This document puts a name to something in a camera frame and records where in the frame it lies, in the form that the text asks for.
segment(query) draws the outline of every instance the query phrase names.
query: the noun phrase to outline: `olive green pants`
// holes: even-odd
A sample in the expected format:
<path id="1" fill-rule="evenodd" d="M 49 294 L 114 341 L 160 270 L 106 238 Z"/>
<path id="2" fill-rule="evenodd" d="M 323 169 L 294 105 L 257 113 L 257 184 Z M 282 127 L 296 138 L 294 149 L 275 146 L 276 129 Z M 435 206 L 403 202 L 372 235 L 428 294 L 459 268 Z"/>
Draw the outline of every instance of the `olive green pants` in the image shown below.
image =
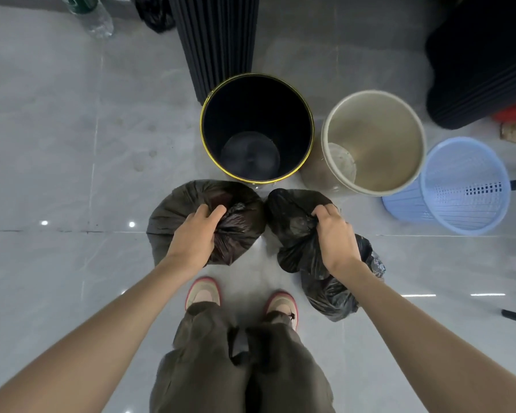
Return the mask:
<path id="1" fill-rule="evenodd" d="M 269 313 L 246 330 L 248 356 L 232 358 L 234 318 L 194 303 L 159 365 L 151 413 L 333 413 L 331 386 L 289 322 Z"/>

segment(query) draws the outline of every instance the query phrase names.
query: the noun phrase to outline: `black plastic bag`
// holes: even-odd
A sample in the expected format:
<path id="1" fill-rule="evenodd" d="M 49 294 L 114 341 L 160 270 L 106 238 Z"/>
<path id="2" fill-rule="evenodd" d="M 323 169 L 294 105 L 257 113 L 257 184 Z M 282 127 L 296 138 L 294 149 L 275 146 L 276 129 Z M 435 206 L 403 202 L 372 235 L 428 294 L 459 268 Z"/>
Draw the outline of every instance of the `black plastic bag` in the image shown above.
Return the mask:
<path id="1" fill-rule="evenodd" d="M 311 305 L 333 322 L 355 313 L 359 304 L 350 291 L 329 274 L 321 258 L 317 218 L 311 212 L 331 201 L 317 191 L 278 188 L 267 197 L 266 216 L 282 248 L 277 262 L 287 272 L 300 272 L 302 288 Z M 371 243 L 356 235 L 361 260 L 378 277 L 386 271 Z"/>
<path id="2" fill-rule="evenodd" d="M 160 34 L 176 26 L 168 0 L 133 0 L 133 2 L 140 19 L 151 30 Z"/>
<path id="3" fill-rule="evenodd" d="M 201 204 L 212 211 L 227 208 L 214 233 L 214 250 L 208 264 L 231 265 L 266 228 L 263 203 L 252 188 L 233 181 L 197 180 L 175 188 L 149 218 L 147 237 L 157 265 L 166 255 L 175 230 Z"/>

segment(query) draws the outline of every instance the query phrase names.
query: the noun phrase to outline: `person's left hand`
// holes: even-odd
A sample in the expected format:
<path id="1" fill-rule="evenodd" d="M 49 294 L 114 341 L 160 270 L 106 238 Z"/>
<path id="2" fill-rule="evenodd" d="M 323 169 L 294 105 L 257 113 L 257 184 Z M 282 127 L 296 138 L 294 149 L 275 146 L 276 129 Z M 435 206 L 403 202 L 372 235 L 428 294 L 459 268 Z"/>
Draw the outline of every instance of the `person's left hand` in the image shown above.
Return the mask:
<path id="1" fill-rule="evenodd" d="M 201 204 L 197 212 L 188 215 L 185 222 L 176 229 L 161 264 L 172 264 L 196 275 L 206 265 L 214 250 L 214 230 L 226 211 L 225 206 L 219 205 L 209 215 L 208 206 Z"/>

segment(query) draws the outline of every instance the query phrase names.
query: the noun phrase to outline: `black garbage bag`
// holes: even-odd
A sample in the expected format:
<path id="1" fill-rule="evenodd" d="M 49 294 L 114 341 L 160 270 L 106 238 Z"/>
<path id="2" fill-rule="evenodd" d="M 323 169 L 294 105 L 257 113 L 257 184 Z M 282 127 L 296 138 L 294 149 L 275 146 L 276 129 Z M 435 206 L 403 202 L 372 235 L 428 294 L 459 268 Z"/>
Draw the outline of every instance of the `black garbage bag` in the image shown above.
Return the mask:
<path id="1" fill-rule="evenodd" d="M 208 264 L 233 264 L 266 228 L 262 200 L 252 188 L 233 181 L 191 181 L 175 188 L 149 218 L 147 237 L 155 265 L 165 257 L 175 230 L 201 204 L 211 211 L 220 204 L 227 208 L 214 232 L 214 250 Z"/>
<path id="2" fill-rule="evenodd" d="M 153 31 L 163 33 L 176 26 L 168 0 L 132 0 L 140 19 Z"/>
<path id="3" fill-rule="evenodd" d="M 323 265 L 317 218 L 311 215 L 319 204 L 331 201 L 317 191 L 278 188 L 267 197 L 268 226 L 277 236 L 282 248 L 277 262 L 284 271 L 300 272 L 302 288 L 311 305 L 333 322 L 357 312 L 359 304 L 350 291 L 334 278 Z M 371 243 L 356 235 L 361 260 L 382 278 L 386 271 Z"/>

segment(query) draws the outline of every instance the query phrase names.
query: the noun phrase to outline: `shoe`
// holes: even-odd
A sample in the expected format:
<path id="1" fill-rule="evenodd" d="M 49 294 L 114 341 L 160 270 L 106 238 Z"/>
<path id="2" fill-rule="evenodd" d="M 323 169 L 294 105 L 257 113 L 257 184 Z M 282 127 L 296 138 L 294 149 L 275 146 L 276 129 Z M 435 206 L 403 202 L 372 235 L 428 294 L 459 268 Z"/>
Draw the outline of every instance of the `shoe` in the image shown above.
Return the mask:
<path id="1" fill-rule="evenodd" d="M 293 296 L 286 291 L 273 293 L 266 303 L 266 314 L 273 311 L 282 312 L 289 316 L 291 318 L 290 327 L 296 330 L 298 326 L 298 307 Z"/>
<path id="2" fill-rule="evenodd" d="M 211 301 L 217 305 L 221 305 L 220 288 L 218 283 L 211 277 L 201 277 L 197 279 L 189 291 L 185 299 L 185 310 L 193 303 L 201 301 Z"/>

